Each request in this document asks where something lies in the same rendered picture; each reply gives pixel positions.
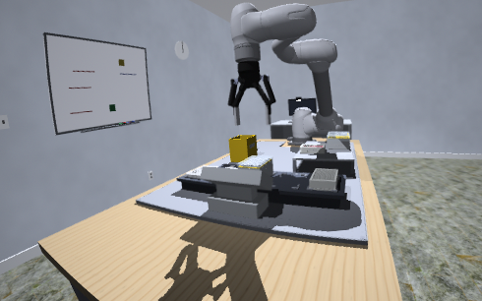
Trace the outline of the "yellow open-top bin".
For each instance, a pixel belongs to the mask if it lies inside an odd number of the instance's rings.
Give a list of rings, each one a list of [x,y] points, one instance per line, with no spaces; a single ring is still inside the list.
[[[258,155],[256,135],[239,135],[228,140],[230,162],[241,162],[251,155]]]

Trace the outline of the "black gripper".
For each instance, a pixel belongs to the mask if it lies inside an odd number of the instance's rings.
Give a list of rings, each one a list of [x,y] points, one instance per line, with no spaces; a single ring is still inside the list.
[[[238,79],[231,79],[231,89],[228,99],[228,105],[233,107],[235,126],[240,125],[239,103],[245,90],[249,88],[255,88],[263,99],[266,104],[266,122],[267,125],[271,124],[271,105],[275,103],[276,100],[271,89],[270,77],[268,75],[260,75],[260,65],[258,61],[243,61],[238,63],[238,74]],[[261,79],[264,82],[269,97],[267,97],[259,84]],[[238,82],[241,85],[236,95]]]

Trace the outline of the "yellow-framed tip rack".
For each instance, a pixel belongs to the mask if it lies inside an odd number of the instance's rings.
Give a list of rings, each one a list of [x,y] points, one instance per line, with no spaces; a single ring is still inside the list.
[[[271,176],[273,174],[273,163],[263,171],[267,173],[269,176]]]

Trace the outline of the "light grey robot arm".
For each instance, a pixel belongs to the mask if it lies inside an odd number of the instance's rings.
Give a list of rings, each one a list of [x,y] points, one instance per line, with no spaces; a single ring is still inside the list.
[[[316,141],[312,138],[314,134],[327,135],[343,130],[344,119],[332,108],[331,100],[329,67],[337,58],[335,43],[326,39],[294,42],[295,38],[311,32],[316,23],[314,10],[304,4],[282,5],[258,12],[254,5],[242,3],[235,6],[231,14],[235,62],[260,61],[260,43],[275,39],[272,51],[282,62],[307,64],[313,71],[319,110],[316,114],[307,107],[295,110],[293,138],[287,138],[289,145],[301,146],[307,141]]]

